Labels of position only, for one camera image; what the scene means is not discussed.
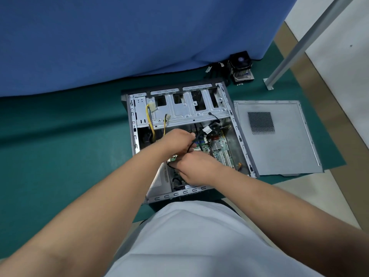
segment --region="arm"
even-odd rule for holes
[[[0,275],[102,276],[161,163],[179,151],[187,151],[194,138],[174,129],[134,155],[1,264]]]
[[[321,274],[369,275],[369,235],[363,231],[203,152],[186,154],[170,165],[189,184],[214,186],[281,250]]]

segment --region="green mat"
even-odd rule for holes
[[[324,169],[345,162],[288,71],[267,91],[283,57],[273,43],[255,62],[255,81],[230,85],[233,100],[300,100]],[[121,79],[73,90],[0,99],[0,258],[11,255],[58,212],[132,156],[122,89],[201,80],[205,69]],[[270,184],[290,178],[262,177]],[[212,190],[198,194],[221,198]],[[154,212],[142,206],[135,221]]]

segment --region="person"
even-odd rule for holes
[[[194,138],[173,129],[141,150],[7,258],[0,275],[103,276],[120,252],[107,276],[369,276],[366,233],[206,153],[186,153]],[[120,247],[159,166],[174,154],[170,165],[187,183],[220,191],[281,251],[228,207],[202,201],[166,205]]]

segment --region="person's right arm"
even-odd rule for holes
[[[325,276],[369,276],[369,235],[265,182],[194,151],[170,163],[231,200],[281,250]]]

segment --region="black fan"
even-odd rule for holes
[[[234,72],[250,69],[252,66],[252,60],[247,51],[238,52],[230,55],[229,63],[232,66]]]

